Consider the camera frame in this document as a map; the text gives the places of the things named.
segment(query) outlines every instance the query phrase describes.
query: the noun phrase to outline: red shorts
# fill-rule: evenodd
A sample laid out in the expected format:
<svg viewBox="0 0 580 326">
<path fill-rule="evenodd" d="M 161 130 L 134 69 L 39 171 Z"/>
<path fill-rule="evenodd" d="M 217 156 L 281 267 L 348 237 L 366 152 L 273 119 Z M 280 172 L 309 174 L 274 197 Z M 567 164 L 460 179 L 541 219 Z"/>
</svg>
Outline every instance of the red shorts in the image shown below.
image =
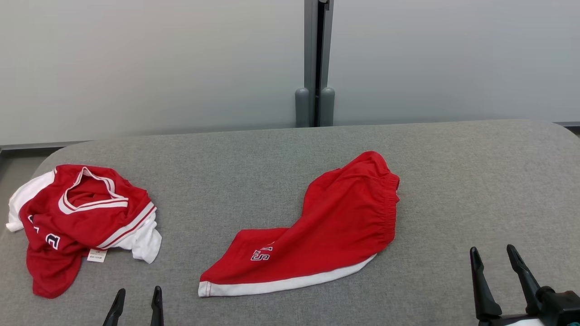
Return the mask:
<svg viewBox="0 0 580 326">
<path fill-rule="evenodd" d="M 262 294 L 333 281 L 393 241 L 398 176 L 376 152 L 314 180 L 292 227 L 241 230 L 200 278 L 199 296 Z"/>
</svg>

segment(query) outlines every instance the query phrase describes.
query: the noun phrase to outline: white care label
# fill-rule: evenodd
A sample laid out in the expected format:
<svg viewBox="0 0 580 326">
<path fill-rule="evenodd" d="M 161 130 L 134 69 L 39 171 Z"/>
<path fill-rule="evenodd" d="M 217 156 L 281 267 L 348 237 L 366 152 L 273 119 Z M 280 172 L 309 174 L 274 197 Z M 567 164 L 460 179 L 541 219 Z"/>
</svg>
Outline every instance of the white care label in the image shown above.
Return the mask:
<svg viewBox="0 0 580 326">
<path fill-rule="evenodd" d="M 86 258 L 88 262 L 99 262 L 102 263 L 105 261 L 105 256 L 107 255 L 106 250 L 95 250 L 91 249 L 89 251 L 89 256 Z"/>
</svg>

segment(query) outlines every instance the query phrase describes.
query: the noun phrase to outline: floor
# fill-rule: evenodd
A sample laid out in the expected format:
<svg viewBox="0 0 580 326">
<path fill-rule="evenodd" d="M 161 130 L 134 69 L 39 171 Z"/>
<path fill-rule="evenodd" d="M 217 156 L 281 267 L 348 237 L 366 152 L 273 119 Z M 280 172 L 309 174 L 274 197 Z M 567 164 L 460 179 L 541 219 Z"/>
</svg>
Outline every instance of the floor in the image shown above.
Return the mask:
<svg viewBox="0 0 580 326">
<path fill-rule="evenodd" d="M 54 151 L 39 150 L 0 157 L 0 219 L 8 216 L 10 196 L 30 180 L 40 163 Z"/>
</svg>

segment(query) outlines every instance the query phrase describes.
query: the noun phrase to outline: white partition panel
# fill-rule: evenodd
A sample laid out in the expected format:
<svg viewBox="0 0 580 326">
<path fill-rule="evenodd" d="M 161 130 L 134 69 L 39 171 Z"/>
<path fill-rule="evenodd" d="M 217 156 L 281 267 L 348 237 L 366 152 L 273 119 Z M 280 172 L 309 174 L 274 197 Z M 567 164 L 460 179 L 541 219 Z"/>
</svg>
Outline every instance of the white partition panel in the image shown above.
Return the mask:
<svg viewBox="0 0 580 326">
<path fill-rule="evenodd" d="M 580 1 L 336 0 L 335 125 L 580 121 Z"/>
<path fill-rule="evenodd" d="M 292 127 L 304 2 L 0 5 L 0 146 Z"/>
</svg>

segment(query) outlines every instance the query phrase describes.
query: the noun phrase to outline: clothing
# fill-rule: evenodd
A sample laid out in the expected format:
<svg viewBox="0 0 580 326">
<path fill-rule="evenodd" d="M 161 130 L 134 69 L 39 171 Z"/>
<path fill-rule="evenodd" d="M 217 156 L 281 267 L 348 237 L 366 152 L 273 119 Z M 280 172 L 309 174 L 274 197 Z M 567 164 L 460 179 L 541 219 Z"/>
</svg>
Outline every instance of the clothing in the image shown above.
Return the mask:
<svg viewBox="0 0 580 326">
<path fill-rule="evenodd" d="M 70 287 L 91 248 L 120 247 L 151 263 L 161 246 L 147 192 L 110 168 L 59 165 L 21 186 L 9 207 L 6 227 L 24 228 L 32 291 L 45 298 Z"/>
<path fill-rule="evenodd" d="M 399 178 L 376 152 L 318 177 L 292 227 L 241 230 L 200 277 L 198 295 L 262 294 L 353 274 L 395 235 Z"/>
</svg>

